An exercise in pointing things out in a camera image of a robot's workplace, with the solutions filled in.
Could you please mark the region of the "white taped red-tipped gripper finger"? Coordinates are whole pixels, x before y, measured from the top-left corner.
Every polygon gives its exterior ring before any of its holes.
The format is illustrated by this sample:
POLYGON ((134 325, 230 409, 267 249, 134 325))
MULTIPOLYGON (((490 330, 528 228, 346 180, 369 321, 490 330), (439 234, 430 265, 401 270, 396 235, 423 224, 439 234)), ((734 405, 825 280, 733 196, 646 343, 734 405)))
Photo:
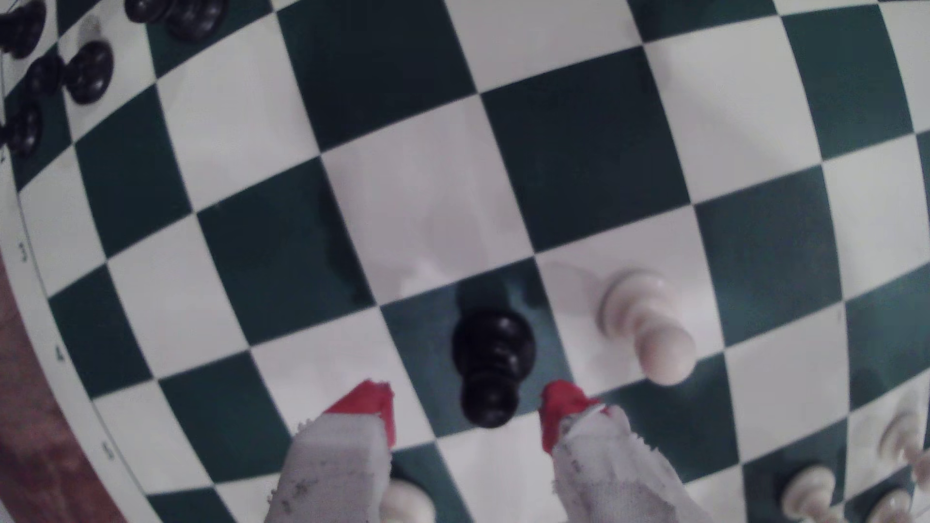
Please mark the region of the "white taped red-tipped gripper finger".
POLYGON ((541 400, 541 445, 569 522, 710 522, 620 406, 568 381, 547 384, 541 400))
POLYGON ((390 385, 359 383, 298 428, 265 521, 380 522, 395 442, 390 385))

